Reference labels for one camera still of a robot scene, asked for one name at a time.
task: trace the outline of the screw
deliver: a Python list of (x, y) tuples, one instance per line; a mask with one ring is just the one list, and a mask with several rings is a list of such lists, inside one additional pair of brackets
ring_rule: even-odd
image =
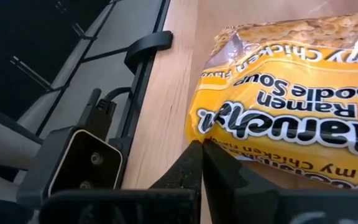
[(91, 189), (92, 185), (88, 181), (82, 181), (80, 184), (81, 189)]
[(103, 157), (101, 154), (94, 152), (91, 155), (91, 162), (93, 165), (98, 166), (103, 163)]

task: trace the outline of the light wood board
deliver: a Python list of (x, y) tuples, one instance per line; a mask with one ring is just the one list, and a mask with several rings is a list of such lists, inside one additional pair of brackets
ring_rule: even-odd
[[(221, 29), (355, 12), (358, 0), (171, 0), (164, 30), (173, 32), (173, 45), (156, 55), (123, 187), (150, 187), (187, 147), (187, 107), (213, 47), (213, 37)], [(283, 187), (329, 187), (255, 162), (248, 166)], [(211, 223), (204, 197), (202, 210), (201, 222)]]

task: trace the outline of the plastic packaging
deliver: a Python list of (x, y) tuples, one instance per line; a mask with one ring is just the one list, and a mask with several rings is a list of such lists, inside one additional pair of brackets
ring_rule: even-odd
[(215, 42), (187, 138), (358, 189), (358, 14), (228, 27)]

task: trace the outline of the maruchan logo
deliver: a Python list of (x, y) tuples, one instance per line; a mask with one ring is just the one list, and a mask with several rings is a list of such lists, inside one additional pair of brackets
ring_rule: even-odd
[(338, 118), (298, 118), (292, 115), (272, 116), (258, 110), (246, 110), (242, 103), (226, 101), (219, 111), (199, 109), (198, 131), (206, 134), (214, 124), (238, 140), (268, 136), (302, 146), (318, 143), (326, 147), (346, 148), (358, 155), (358, 121)]

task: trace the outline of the yellow plastic wrapper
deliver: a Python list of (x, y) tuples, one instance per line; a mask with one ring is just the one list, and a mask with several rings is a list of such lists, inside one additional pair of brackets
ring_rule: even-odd
[(358, 14), (228, 27), (215, 43), (187, 138), (358, 189)]

